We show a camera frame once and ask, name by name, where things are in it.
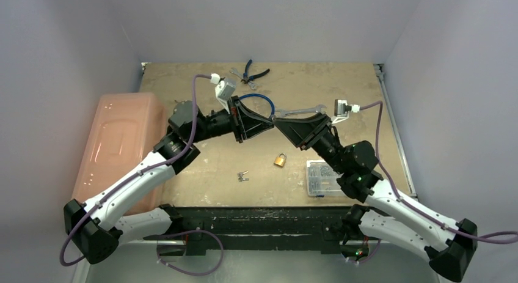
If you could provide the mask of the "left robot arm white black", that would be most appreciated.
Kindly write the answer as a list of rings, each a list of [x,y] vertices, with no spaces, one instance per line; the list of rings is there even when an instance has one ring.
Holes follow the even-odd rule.
[[[101,193],[80,202],[72,199],[64,206],[67,238],[60,251],[64,259],[69,242],[73,242],[91,264],[102,262],[117,247],[131,240],[163,235],[176,239],[182,223],[170,205],[125,216],[125,213],[150,191],[178,175],[200,154],[196,142],[225,134],[234,135],[238,143],[251,139],[274,126],[273,117],[265,117],[249,108],[237,96],[224,102],[220,111],[203,115],[194,100],[176,104],[168,119],[166,135],[136,167]]]

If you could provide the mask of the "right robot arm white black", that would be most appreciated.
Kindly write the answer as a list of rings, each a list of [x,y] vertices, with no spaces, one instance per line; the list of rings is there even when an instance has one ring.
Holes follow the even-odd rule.
[[[375,168],[379,160],[369,141],[343,146],[337,129],[324,114],[305,119],[275,119],[275,127],[297,148],[313,149],[339,177],[337,183],[351,199],[392,217],[395,225],[382,223],[371,235],[402,248],[415,249],[440,276],[461,282],[476,252],[477,225],[424,206],[391,186]]]

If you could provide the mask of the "brass padlock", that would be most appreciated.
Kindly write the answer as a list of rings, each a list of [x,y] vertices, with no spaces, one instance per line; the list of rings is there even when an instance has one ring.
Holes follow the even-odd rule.
[[[273,164],[277,167],[284,167],[286,163],[287,155],[280,153],[274,160]]]

